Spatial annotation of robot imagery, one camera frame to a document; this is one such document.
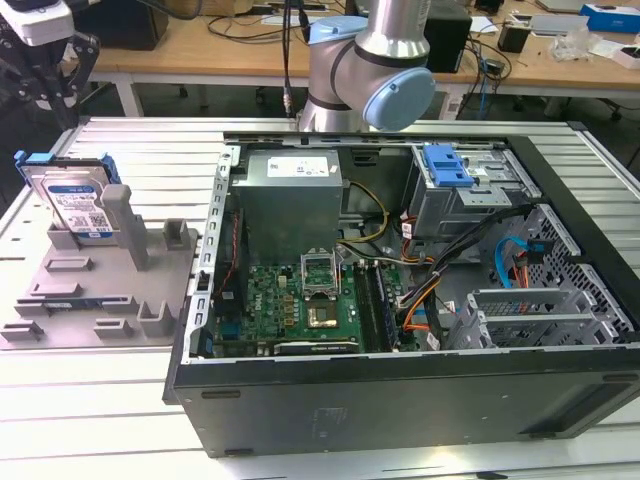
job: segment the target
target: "paper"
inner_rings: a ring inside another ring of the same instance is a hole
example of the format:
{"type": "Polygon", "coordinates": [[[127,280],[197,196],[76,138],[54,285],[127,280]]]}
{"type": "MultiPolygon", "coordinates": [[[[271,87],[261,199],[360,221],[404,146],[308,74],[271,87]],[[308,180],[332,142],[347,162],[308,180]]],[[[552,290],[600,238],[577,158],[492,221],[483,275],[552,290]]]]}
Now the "paper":
{"type": "Polygon", "coordinates": [[[492,33],[497,32],[498,27],[487,17],[471,17],[471,31],[473,33],[492,33]]]}
{"type": "Polygon", "coordinates": [[[589,49],[589,53],[593,53],[594,55],[598,55],[600,57],[612,58],[613,54],[620,50],[622,47],[624,47],[622,43],[602,39],[589,49]]]}

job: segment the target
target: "yellow wire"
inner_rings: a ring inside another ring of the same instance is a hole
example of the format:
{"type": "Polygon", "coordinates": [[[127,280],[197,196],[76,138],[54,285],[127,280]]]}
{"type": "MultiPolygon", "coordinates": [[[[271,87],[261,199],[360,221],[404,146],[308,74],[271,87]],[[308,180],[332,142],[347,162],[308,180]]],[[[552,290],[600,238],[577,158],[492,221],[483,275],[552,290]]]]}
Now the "yellow wire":
{"type": "Polygon", "coordinates": [[[413,314],[415,313],[415,311],[418,309],[418,306],[424,302],[424,299],[427,298],[427,296],[438,286],[440,285],[440,280],[438,280],[436,283],[434,283],[433,285],[431,285],[426,292],[424,292],[420,298],[416,301],[416,303],[413,304],[413,306],[411,307],[411,310],[409,310],[409,313],[407,313],[407,317],[404,320],[404,324],[402,325],[402,329],[406,330],[407,328],[411,327],[411,318],[413,318],[413,314]]]}
{"type": "Polygon", "coordinates": [[[382,204],[382,202],[376,196],[375,193],[373,193],[371,190],[369,190],[367,187],[365,187],[361,183],[358,183],[358,182],[351,182],[351,183],[353,185],[360,187],[365,192],[367,192],[367,194],[378,204],[378,206],[380,207],[380,210],[382,210],[382,215],[384,219],[382,221],[382,225],[380,225],[380,229],[377,232],[372,233],[371,235],[367,235],[366,237],[341,238],[337,241],[337,243],[366,243],[366,242],[375,240],[377,238],[380,238],[384,234],[385,230],[387,229],[387,225],[389,223],[389,212],[387,212],[387,209],[385,208],[385,206],[382,204]]]}

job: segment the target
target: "wooden desk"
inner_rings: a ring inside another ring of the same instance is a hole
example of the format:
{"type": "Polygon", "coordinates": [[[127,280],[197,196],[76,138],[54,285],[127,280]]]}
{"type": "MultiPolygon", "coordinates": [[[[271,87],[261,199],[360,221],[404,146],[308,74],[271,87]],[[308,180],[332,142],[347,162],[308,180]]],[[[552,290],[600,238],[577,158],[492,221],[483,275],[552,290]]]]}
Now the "wooden desk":
{"type": "MultiPolygon", "coordinates": [[[[531,3],[507,0],[494,23],[504,22],[513,10],[522,14],[549,13],[531,3]]],[[[635,35],[595,32],[598,35],[620,43],[633,43],[635,35]]],[[[499,32],[495,34],[473,34],[482,42],[497,48],[499,32]]],[[[557,62],[549,52],[552,39],[529,35],[527,43],[520,54],[507,53],[513,71],[503,85],[525,85],[529,87],[553,87],[569,89],[614,89],[640,92],[640,72],[624,68],[613,60],[593,55],[590,60],[557,62]]],[[[500,59],[499,55],[485,49],[483,55],[500,59]]],[[[462,61],[466,70],[477,71],[476,60],[470,52],[466,52],[462,61]]]]}
{"type": "MultiPolygon", "coordinates": [[[[506,0],[493,19],[494,22],[503,22],[513,10],[543,13],[529,1],[533,0],[506,0]]],[[[267,45],[233,42],[209,33],[209,20],[207,17],[189,22],[171,19],[164,38],[151,52],[103,49],[92,80],[116,84],[127,116],[143,114],[135,92],[135,83],[282,85],[282,51],[279,41],[267,45]]],[[[256,20],[257,17],[242,18],[230,25],[227,34],[246,36],[278,30],[277,26],[261,25],[259,22],[246,25],[256,20]]],[[[216,29],[224,31],[229,26],[227,22],[218,22],[216,29]]],[[[602,35],[625,43],[633,40],[632,35],[602,35]]],[[[496,46],[498,34],[474,37],[496,46]]],[[[531,35],[520,55],[507,54],[512,62],[513,72],[498,92],[560,97],[640,98],[640,72],[627,70],[612,60],[596,56],[589,61],[556,62],[548,51],[550,42],[549,38],[531,35]]],[[[290,55],[292,84],[307,86],[309,48],[295,38],[290,55]]],[[[489,52],[487,55],[498,57],[489,52]]],[[[441,119],[456,117],[463,96],[476,80],[476,72],[475,58],[467,53],[457,74],[435,75],[438,90],[446,93],[441,119]]]]}
{"type": "MultiPolygon", "coordinates": [[[[506,0],[498,15],[492,18],[499,24],[514,11],[522,14],[546,12],[530,0],[506,0]]],[[[600,3],[620,5],[624,1],[603,0],[600,3]]],[[[472,34],[473,38],[497,48],[499,33],[472,34]]],[[[633,43],[634,35],[595,32],[620,43],[633,43]]],[[[640,98],[640,72],[626,69],[613,60],[593,55],[589,60],[558,62],[549,52],[552,38],[529,35],[520,54],[506,53],[513,70],[498,89],[498,93],[513,95],[540,95],[551,97],[591,97],[591,98],[640,98]]],[[[483,56],[501,60],[500,55],[483,49],[483,56]]],[[[465,52],[461,62],[466,72],[477,72],[477,62],[471,52],[465,52]]]]}
{"type": "MultiPolygon", "coordinates": [[[[242,18],[231,25],[229,35],[247,36],[270,31],[273,25],[243,26],[258,17],[242,18]]],[[[275,42],[266,45],[243,44],[215,36],[207,29],[209,17],[192,21],[170,19],[161,42],[151,52],[103,49],[91,79],[116,84],[127,116],[142,116],[135,83],[184,83],[197,85],[282,86],[282,47],[275,42]]],[[[225,31],[227,20],[217,22],[216,30],[225,31]]],[[[301,37],[292,35],[290,74],[293,86],[306,87],[309,77],[309,47],[301,37]]],[[[438,90],[447,97],[459,98],[475,80],[475,72],[436,74],[438,90]]],[[[443,119],[455,118],[457,105],[443,106],[443,119]]]]}

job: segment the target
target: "black speaker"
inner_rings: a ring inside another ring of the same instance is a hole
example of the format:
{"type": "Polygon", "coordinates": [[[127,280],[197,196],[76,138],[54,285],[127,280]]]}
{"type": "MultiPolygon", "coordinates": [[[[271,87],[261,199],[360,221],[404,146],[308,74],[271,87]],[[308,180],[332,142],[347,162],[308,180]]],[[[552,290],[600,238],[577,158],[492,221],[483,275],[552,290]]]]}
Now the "black speaker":
{"type": "Polygon", "coordinates": [[[434,73],[456,73],[471,30],[466,9],[452,0],[432,0],[424,36],[431,50],[427,68],[434,73]]]}
{"type": "Polygon", "coordinates": [[[78,32],[100,39],[102,47],[153,50],[169,17],[135,0],[102,0],[73,15],[78,32]]]}

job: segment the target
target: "aluminum work table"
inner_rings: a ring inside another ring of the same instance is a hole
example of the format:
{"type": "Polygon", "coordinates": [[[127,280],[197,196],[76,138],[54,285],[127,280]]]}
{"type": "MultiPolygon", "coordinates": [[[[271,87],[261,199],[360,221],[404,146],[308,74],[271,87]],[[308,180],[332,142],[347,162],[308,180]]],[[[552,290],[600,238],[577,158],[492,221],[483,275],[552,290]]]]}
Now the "aluminum work table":
{"type": "MultiPolygon", "coordinates": [[[[222,132],[291,130],[286,120],[94,118],[52,152],[109,152],[148,226],[182,217],[202,233],[222,132]]],[[[410,130],[528,136],[640,275],[640,185],[587,132],[462,121],[410,130]]],[[[49,247],[49,220],[25,188],[0,221],[3,323],[49,247]]],[[[169,356],[170,347],[0,352],[0,478],[640,478],[640,400],[573,440],[212,460],[182,408],[162,402],[169,356]]]]}

